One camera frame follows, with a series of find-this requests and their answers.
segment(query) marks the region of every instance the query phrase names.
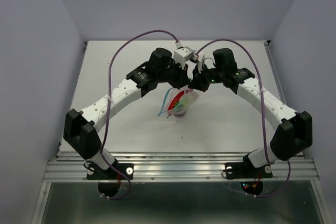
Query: metal extrusion bar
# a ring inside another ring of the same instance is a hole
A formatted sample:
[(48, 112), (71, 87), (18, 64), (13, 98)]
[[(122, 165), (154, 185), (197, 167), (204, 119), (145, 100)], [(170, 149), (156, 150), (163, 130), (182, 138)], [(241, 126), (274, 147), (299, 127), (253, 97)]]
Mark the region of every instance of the metal extrusion bar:
[(320, 209), (321, 217), (323, 219), (323, 223), (334, 223), (332, 219), (332, 215), (330, 212), (330, 208), (328, 206), (328, 202), (326, 199), (326, 196), (323, 192), (321, 183), (319, 180), (312, 180), (311, 186), (314, 190), (314, 194), (316, 197), (316, 201), (318, 204), (318, 207)]
[(50, 192), (50, 187), (51, 183), (42, 183), (31, 224), (42, 223), (43, 214), (47, 205), (47, 200)]
[[(157, 182), (231, 182), (222, 176), (227, 162), (239, 162), (245, 153), (113, 153), (120, 163), (134, 164), (134, 183)], [(72, 160), (76, 155), (62, 156), (49, 162), (44, 182), (94, 182), (86, 180), (87, 170), (83, 160)], [(291, 180), (315, 180), (318, 174), (312, 159), (291, 159)], [(286, 180), (287, 162), (272, 165), (271, 180)]]

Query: cable tie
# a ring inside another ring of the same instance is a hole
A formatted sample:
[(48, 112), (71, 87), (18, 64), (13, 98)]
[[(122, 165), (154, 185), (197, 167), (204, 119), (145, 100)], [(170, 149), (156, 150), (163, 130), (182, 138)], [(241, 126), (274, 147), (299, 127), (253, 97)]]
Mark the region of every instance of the cable tie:
[(107, 100), (110, 100), (111, 102), (113, 102), (113, 101), (112, 101), (112, 98), (111, 98), (109, 95), (105, 95), (105, 98), (106, 98)]
[(267, 91), (267, 90), (264, 89), (264, 88), (262, 88), (262, 89), (260, 89), (257, 93), (258, 93), (258, 94), (261, 94), (262, 92), (265, 93), (265, 91)]

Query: gray wall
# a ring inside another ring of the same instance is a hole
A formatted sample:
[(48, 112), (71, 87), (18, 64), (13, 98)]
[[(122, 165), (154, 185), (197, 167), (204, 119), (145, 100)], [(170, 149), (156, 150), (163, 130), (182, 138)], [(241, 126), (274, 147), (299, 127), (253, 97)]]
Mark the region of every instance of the gray wall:
[(83, 44), (61, 0), (0, 6), (0, 222), (30, 223)]
[[(85, 39), (167, 29), (183, 39), (270, 39), (293, 0), (63, 0)], [(167, 38), (151, 35), (147, 38)]]
[(290, 106), (313, 116), (313, 157), (336, 220), (336, 0), (295, 0), (271, 42)]

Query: transparent plastic bag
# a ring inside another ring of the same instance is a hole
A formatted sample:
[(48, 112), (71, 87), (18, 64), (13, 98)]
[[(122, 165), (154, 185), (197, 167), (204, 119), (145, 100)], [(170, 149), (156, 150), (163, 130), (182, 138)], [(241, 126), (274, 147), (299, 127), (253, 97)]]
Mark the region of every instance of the transparent plastic bag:
[(158, 116), (167, 114), (182, 118), (191, 104), (198, 99), (198, 93), (185, 86), (182, 89), (170, 88), (163, 99), (161, 110)]

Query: red object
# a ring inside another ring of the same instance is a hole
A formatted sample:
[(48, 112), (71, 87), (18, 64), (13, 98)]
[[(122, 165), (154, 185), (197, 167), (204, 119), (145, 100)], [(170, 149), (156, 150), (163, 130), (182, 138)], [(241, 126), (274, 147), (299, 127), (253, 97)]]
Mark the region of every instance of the red object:
[[(193, 91), (193, 89), (187, 89), (187, 90), (185, 91), (185, 93), (188, 93), (188, 92), (191, 92), (191, 91)], [(176, 104), (179, 102), (180, 98), (181, 98), (183, 95), (184, 95), (184, 90), (181, 91), (180, 93), (178, 93), (178, 94), (174, 97), (174, 99), (172, 100), (172, 102), (169, 104), (168, 111), (171, 110), (171, 109), (173, 109), (173, 108), (176, 106)]]
[(255, 186), (257, 186), (257, 185), (259, 184), (260, 180), (261, 180), (261, 173), (259, 173), (259, 180), (258, 180), (258, 182), (255, 184)]

